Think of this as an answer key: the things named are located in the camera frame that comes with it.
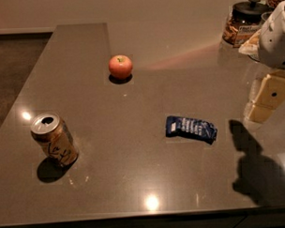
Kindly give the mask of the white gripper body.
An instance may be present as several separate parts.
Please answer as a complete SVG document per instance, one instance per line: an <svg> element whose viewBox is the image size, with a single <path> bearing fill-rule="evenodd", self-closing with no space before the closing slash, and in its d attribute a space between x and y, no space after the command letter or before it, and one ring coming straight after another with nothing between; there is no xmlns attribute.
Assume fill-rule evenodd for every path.
<svg viewBox="0 0 285 228"><path fill-rule="evenodd" d="M262 26L258 45L262 64L285 69L285 1L277 5Z"/></svg>

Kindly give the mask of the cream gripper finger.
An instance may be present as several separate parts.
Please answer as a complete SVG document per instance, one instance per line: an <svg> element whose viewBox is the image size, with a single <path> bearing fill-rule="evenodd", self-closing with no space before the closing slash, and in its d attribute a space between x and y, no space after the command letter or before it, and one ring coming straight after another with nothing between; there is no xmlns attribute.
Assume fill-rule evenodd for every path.
<svg viewBox="0 0 285 228"><path fill-rule="evenodd" d="M249 121L263 123L285 100L285 69L276 69L252 83L246 106Z"/></svg>

